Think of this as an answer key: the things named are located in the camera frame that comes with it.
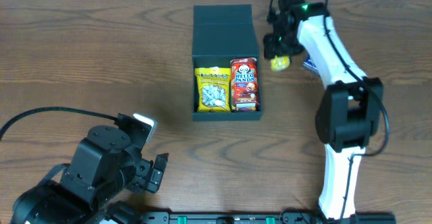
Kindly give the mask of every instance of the box lid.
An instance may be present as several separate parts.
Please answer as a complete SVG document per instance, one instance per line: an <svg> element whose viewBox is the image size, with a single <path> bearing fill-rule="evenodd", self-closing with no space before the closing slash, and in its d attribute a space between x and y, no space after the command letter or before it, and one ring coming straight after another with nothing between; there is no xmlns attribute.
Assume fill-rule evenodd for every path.
<svg viewBox="0 0 432 224"><path fill-rule="evenodd" d="M252 6L194 6L192 56L258 57Z"/></svg>

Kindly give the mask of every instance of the wood grain surface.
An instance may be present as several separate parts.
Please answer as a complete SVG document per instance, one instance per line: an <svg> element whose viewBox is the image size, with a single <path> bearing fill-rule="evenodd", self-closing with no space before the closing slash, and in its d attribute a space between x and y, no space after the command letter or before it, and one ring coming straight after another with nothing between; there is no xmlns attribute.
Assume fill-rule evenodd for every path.
<svg viewBox="0 0 432 224"><path fill-rule="evenodd" d="M192 122L193 5L252 4L256 36L269 0L0 0L0 123L65 106L159 122L143 155L169 152L159 192L125 200L140 211L314 209L324 146L314 117L323 87L302 69L263 64L260 121ZM385 84L385 153L362 160L358 211L432 223L432 0L330 0L337 31L359 66ZM70 162L87 131L110 121L71 113L25 118L0 143L0 219L54 164ZM369 150L383 139L383 126Z"/></svg>

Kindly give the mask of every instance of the blue package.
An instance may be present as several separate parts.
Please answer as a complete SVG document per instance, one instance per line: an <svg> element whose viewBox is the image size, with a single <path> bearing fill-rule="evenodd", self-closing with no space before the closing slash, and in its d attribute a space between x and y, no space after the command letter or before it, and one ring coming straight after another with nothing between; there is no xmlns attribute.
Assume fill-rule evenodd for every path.
<svg viewBox="0 0 432 224"><path fill-rule="evenodd" d="M311 72L319 75L317 67L313 63L311 56L309 56L309 54L306 56L306 59L303 62L303 67L305 67L306 69L310 70Z"/></svg>

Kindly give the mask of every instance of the green connector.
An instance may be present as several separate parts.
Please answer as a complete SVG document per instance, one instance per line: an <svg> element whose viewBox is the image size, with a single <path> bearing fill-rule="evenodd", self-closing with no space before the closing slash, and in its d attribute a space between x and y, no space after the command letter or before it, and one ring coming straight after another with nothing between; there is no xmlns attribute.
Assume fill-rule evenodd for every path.
<svg viewBox="0 0 432 224"><path fill-rule="evenodd" d="M178 224L187 224L188 218L187 217L178 217L177 221L178 221Z"/></svg>
<svg viewBox="0 0 432 224"><path fill-rule="evenodd" d="M266 217L265 222L266 224L276 224L275 217Z"/></svg>

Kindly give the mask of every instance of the open box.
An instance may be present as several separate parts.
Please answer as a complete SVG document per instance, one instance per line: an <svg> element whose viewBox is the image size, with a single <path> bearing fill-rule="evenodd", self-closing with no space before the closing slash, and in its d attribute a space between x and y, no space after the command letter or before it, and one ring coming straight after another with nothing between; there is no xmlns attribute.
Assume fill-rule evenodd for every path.
<svg viewBox="0 0 432 224"><path fill-rule="evenodd" d="M230 68L236 58L256 58L260 105L254 112L198 113L199 93L195 68ZM252 24L251 5L194 6L194 36L192 41L194 77L193 121L259 120L263 114L263 91L260 86L259 47Z"/></svg>

